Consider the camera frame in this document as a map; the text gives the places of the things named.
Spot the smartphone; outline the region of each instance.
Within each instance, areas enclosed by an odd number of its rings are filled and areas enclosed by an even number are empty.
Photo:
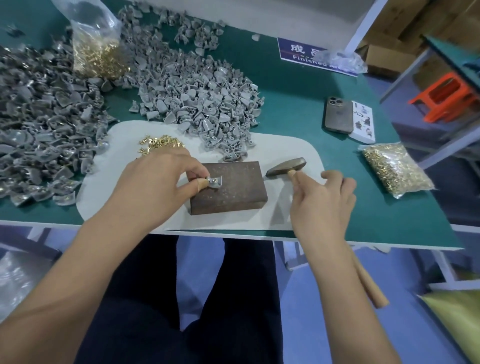
[[[353,132],[353,103],[350,100],[331,96],[325,109],[326,130],[343,134]]]

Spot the hand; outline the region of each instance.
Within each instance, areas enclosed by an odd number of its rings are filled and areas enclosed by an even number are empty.
[[[327,179],[325,185],[301,171],[291,171],[288,175],[294,190],[290,218],[303,249],[308,249],[309,244],[343,241],[357,201],[353,194],[356,181],[344,179],[337,170],[322,172]]]
[[[177,187],[184,172],[190,182]],[[207,168],[185,148],[155,149],[127,164],[99,214],[115,216],[120,225],[146,235],[207,187],[205,178],[209,175]]]

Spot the hammer head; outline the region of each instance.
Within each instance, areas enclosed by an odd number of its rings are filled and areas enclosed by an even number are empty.
[[[305,158],[287,160],[286,162],[280,163],[279,165],[269,169],[265,176],[272,177],[278,174],[286,174],[289,170],[300,170],[305,167],[305,164],[307,164]]]

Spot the red plastic stool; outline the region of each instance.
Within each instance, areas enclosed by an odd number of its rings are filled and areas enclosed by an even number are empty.
[[[440,119],[452,121],[460,116],[466,108],[477,100],[471,89],[456,73],[450,72],[420,92],[408,103],[423,102],[430,111],[425,115],[425,122],[436,122]]]

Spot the forearm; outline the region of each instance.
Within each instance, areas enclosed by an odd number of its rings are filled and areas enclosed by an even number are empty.
[[[309,244],[334,363],[399,363],[365,294],[346,242]]]
[[[73,362],[111,275],[143,237],[99,214],[0,326],[1,362]]]

